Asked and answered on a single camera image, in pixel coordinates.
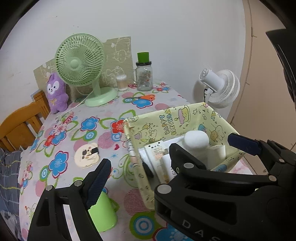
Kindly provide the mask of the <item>purple plush toy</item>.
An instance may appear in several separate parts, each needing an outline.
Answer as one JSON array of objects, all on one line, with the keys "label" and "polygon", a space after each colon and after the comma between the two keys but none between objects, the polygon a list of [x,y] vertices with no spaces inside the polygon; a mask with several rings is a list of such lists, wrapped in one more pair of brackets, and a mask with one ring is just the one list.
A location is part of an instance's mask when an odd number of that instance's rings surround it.
[{"label": "purple plush toy", "polygon": [[69,96],[66,93],[66,83],[56,72],[49,76],[46,96],[52,114],[64,112],[68,108]]}]

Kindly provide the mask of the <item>cream round compact case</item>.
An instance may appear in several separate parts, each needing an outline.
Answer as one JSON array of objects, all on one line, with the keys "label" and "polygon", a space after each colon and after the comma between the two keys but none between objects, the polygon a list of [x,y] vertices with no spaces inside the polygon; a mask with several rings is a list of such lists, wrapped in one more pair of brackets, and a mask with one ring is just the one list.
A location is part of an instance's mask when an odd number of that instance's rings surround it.
[{"label": "cream round compact case", "polygon": [[79,168],[89,168],[100,161],[98,145],[96,143],[85,144],[77,149],[74,162]]}]

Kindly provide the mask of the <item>orange scissors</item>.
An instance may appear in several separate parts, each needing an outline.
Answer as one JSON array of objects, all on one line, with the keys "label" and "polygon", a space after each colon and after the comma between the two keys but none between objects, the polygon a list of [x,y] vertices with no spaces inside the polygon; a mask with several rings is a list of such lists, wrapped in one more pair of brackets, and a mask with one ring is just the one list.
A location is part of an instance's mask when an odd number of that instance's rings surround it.
[{"label": "orange scissors", "polygon": [[139,99],[146,99],[148,101],[153,101],[155,100],[155,95],[154,94],[148,94],[148,95],[143,95],[138,97]]}]

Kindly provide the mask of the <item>white standing fan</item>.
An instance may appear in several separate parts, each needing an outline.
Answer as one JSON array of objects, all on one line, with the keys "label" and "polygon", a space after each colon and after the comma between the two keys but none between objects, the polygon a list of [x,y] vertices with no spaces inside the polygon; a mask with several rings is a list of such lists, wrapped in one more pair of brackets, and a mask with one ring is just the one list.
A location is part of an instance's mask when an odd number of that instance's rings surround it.
[{"label": "white standing fan", "polygon": [[214,108],[226,108],[231,105],[240,92],[238,77],[228,69],[213,72],[205,68],[199,80],[206,86],[204,100]]}]

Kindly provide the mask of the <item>white box in bin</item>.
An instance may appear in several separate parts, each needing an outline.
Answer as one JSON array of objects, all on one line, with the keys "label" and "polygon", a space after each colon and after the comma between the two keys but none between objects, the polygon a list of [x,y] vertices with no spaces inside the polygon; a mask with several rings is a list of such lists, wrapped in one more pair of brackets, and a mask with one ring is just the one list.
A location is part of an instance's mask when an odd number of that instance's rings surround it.
[{"label": "white box in bin", "polygon": [[169,147],[184,137],[157,141],[138,149],[141,159],[148,165],[160,183],[169,183],[177,174],[171,167]]}]

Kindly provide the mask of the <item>floral tablecloth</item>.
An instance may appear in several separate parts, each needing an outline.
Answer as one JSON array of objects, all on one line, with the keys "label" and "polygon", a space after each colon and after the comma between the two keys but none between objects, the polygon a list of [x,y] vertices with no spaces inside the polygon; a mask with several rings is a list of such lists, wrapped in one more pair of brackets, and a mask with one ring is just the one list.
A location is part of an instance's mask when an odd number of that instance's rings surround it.
[{"label": "floral tablecloth", "polygon": [[28,238],[30,224],[46,186],[70,186],[93,171],[99,161],[112,163],[104,188],[108,205],[103,222],[111,230],[104,240],[187,240],[145,206],[133,174],[123,124],[126,118],[144,115],[135,126],[138,148],[158,140],[169,140],[188,129],[207,133],[211,145],[224,145],[234,128],[206,104],[189,104],[164,82],[152,91],[138,91],[131,84],[126,91],[102,106],[89,108],[80,101],[70,104],[64,114],[50,114],[32,146],[22,152],[19,219],[22,239]]}]

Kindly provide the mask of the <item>black headed key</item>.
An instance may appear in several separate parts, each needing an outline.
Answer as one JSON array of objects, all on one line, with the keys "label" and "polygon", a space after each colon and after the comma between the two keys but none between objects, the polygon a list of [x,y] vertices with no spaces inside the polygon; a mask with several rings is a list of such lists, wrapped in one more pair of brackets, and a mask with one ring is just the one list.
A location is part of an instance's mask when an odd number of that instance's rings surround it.
[{"label": "black headed key", "polygon": [[142,165],[143,165],[143,168],[144,168],[144,171],[145,171],[146,175],[149,178],[153,178],[154,177],[154,174],[151,171],[151,169],[149,168],[149,166],[144,161],[142,162]]}]

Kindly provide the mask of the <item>yellow cartoon storage box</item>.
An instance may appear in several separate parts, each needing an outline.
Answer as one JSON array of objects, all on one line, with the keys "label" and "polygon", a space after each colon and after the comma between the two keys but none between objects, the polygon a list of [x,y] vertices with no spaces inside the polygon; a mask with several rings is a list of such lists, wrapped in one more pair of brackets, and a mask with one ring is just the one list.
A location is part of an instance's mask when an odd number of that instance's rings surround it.
[{"label": "yellow cartoon storage box", "polygon": [[209,144],[222,144],[226,148],[226,157],[212,167],[213,170],[225,165],[230,171],[243,157],[244,152],[231,147],[227,137],[235,129],[208,104],[201,102],[161,109],[151,113],[132,116],[123,121],[123,129],[132,163],[137,186],[145,207],[154,209],[154,192],[142,165],[139,149],[148,144],[169,141],[180,137],[187,131],[204,131]]}]

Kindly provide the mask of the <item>plaid grey bedding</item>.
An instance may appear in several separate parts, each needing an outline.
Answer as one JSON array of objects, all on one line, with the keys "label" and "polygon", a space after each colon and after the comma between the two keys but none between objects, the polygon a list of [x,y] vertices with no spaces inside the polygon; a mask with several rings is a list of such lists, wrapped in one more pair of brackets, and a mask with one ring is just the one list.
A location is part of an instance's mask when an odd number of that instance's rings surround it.
[{"label": "plaid grey bedding", "polygon": [[21,238],[19,202],[21,185],[19,172],[21,151],[7,152],[1,149],[1,216],[16,238]]}]

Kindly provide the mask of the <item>cotton swab container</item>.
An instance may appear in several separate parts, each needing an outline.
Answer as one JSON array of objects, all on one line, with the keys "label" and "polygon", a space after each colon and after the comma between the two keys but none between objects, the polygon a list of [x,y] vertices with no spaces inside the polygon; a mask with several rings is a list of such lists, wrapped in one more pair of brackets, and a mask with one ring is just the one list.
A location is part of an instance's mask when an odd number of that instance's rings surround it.
[{"label": "cotton swab container", "polygon": [[125,74],[117,75],[116,83],[119,91],[125,91],[128,89],[127,76]]}]

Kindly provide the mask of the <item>green rounded pad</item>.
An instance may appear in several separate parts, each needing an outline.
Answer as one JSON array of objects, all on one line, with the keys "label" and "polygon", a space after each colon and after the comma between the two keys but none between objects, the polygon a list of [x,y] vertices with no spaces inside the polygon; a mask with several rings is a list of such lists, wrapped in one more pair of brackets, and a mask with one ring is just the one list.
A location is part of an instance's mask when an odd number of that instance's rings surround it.
[{"label": "green rounded pad", "polygon": [[98,232],[105,232],[117,224],[119,205],[102,191],[97,203],[88,210]]}]

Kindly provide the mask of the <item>white foam ball object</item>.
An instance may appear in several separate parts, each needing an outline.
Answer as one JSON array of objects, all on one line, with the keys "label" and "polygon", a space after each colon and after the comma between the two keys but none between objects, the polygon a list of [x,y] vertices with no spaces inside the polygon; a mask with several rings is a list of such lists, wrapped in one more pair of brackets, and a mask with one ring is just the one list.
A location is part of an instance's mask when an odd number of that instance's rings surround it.
[{"label": "white foam ball object", "polygon": [[203,131],[188,131],[182,140],[183,146],[193,156],[205,156],[208,146],[209,137]]}]

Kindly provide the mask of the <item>glass mason jar mug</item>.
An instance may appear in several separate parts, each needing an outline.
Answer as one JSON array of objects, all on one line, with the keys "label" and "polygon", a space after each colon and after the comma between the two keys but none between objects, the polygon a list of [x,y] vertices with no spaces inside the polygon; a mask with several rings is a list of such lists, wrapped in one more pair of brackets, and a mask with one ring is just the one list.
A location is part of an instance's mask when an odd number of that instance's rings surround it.
[{"label": "glass mason jar mug", "polygon": [[149,52],[137,53],[135,81],[138,91],[151,91],[153,89],[152,62]]}]

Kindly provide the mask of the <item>green desk fan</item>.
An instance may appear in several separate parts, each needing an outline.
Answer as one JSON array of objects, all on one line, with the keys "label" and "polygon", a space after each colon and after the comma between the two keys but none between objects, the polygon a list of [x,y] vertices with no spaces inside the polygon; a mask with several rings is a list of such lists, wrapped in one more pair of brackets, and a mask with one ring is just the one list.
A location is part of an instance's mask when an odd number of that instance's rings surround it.
[{"label": "green desk fan", "polygon": [[99,78],[105,65],[102,42],[90,34],[74,34],[65,39],[55,54],[56,70],[69,86],[92,86],[84,99],[88,107],[101,106],[114,100],[118,91],[113,87],[100,87]]}]

